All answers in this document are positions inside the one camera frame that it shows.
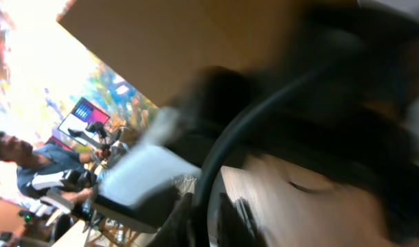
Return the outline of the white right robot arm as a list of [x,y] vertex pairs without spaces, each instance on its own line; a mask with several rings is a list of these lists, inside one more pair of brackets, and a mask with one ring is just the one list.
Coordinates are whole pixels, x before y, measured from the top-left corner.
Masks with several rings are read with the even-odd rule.
[[196,245],[212,185],[237,145],[258,148],[380,198],[387,234],[419,239],[419,166],[398,120],[415,82],[403,54],[419,22],[387,10],[317,6],[301,19],[281,76],[210,69],[172,101],[184,130],[168,147],[203,169],[192,203]]

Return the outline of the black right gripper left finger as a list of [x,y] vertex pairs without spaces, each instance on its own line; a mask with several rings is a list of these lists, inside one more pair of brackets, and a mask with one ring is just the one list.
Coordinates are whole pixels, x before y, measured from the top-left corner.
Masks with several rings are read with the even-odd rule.
[[192,193],[180,199],[161,230],[154,238],[154,247],[188,247],[188,222],[192,214]]

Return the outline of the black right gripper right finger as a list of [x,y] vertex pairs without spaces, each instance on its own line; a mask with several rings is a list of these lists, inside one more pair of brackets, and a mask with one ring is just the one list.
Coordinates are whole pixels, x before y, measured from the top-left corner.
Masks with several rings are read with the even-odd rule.
[[219,195],[217,244],[219,247],[262,247],[264,238],[258,230],[249,203],[244,198],[231,201]]

